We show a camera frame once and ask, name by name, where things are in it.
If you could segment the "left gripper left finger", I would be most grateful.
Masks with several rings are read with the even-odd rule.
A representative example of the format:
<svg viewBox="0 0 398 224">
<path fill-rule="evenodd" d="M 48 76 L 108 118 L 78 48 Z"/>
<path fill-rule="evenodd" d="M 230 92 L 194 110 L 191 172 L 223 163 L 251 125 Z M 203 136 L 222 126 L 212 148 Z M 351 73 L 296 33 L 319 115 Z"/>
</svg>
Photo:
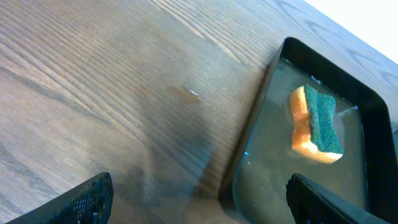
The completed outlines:
<svg viewBox="0 0 398 224">
<path fill-rule="evenodd" d="M 107 224 L 113 197 L 111 176 L 102 172 L 7 224 Z"/>
</svg>

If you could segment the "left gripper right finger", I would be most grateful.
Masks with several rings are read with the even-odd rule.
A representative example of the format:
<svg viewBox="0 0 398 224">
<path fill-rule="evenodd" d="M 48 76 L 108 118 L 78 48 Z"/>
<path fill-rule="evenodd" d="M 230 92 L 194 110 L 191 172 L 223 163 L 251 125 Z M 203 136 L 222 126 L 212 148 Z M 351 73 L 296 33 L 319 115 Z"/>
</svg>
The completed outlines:
<svg viewBox="0 0 398 224">
<path fill-rule="evenodd" d="M 388 224 L 298 173 L 287 182 L 286 200 L 299 224 Z"/>
</svg>

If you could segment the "green yellow sponge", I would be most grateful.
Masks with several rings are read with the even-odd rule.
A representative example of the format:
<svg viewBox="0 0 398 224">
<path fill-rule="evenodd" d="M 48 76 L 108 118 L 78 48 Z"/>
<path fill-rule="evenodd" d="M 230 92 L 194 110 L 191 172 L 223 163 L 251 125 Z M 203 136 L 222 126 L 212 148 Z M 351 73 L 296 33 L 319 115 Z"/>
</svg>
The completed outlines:
<svg viewBox="0 0 398 224">
<path fill-rule="evenodd" d="M 344 149 L 333 125 L 336 101 L 304 85 L 290 94 L 294 121 L 292 149 L 313 161 L 332 164 L 341 159 Z"/>
</svg>

